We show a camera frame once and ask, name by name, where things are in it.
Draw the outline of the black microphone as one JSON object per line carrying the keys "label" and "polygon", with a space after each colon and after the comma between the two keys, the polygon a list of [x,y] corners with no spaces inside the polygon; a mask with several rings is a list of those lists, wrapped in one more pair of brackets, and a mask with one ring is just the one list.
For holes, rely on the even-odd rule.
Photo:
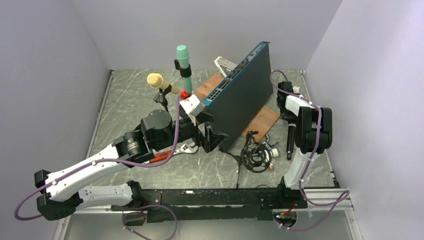
{"label": "black microphone", "polygon": [[295,131],[296,125],[294,123],[288,124],[287,140],[286,140],[286,159],[292,160],[295,148]]}

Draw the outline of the green microphone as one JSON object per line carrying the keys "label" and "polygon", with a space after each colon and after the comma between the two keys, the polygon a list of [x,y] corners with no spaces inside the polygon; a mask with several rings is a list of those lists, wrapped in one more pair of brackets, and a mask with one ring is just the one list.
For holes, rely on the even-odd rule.
{"label": "green microphone", "polygon": [[[176,59],[179,61],[182,68],[187,68],[190,64],[189,51],[186,45],[178,45],[176,47]],[[193,92],[191,77],[181,77],[184,85],[184,90],[191,94]]]}

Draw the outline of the black shock mount tripod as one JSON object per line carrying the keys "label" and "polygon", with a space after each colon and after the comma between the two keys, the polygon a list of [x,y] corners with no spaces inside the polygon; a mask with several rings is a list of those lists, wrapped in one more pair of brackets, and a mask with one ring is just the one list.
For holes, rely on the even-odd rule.
{"label": "black shock mount tripod", "polygon": [[234,155],[228,151],[219,148],[221,153],[231,156],[237,164],[236,168],[236,183],[235,189],[238,190],[240,185],[240,171],[242,167],[245,167],[248,171],[260,174],[265,172],[272,163],[271,152],[268,150],[263,143],[256,141],[255,135],[258,131],[249,130],[245,135],[245,142],[240,150],[239,155]]}

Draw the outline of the yellow microphone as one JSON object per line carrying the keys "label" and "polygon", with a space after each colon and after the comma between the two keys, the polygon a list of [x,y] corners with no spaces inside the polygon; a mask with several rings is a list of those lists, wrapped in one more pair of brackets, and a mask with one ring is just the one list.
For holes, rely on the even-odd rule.
{"label": "yellow microphone", "polygon": [[164,80],[162,75],[159,73],[150,73],[147,78],[147,83],[154,89],[161,89],[166,90],[168,87],[170,87],[170,92],[178,95],[180,93],[180,90],[169,83],[168,81]]}

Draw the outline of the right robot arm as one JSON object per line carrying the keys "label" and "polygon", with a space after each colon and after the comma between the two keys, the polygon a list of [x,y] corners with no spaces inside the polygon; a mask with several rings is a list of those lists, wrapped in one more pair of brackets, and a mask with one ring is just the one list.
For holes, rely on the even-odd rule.
{"label": "right robot arm", "polygon": [[281,118],[291,124],[294,130],[288,133],[287,142],[295,149],[288,172],[283,176],[280,189],[275,194],[276,203],[289,207],[302,198],[301,189],[315,160],[330,148],[333,142],[333,111],[319,107],[294,92],[290,81],[277,84],[277,106]]}

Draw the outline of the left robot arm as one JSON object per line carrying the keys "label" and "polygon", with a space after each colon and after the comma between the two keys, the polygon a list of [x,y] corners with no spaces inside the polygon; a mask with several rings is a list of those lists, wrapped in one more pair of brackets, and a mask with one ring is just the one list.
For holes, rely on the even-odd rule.
{"label": "left robot arm", "polygon": [[206,113],[200,119],[188,117],[173,120],[165,110],[154,110],[140,124],[118,137],[97,154],[63,170],[35,173],[35,186],[40,190],[36,200],[38,212],[49,221],[72,215],[76,210],[103,205],[137,210],[145,206],[146,197],[141,185],[128,181],[116,186],[93,186],[93,182],[108,174],[132,167],[153,168],[155,152],[193,140],[206,153],[214,150],[227,138],[210,124]]}

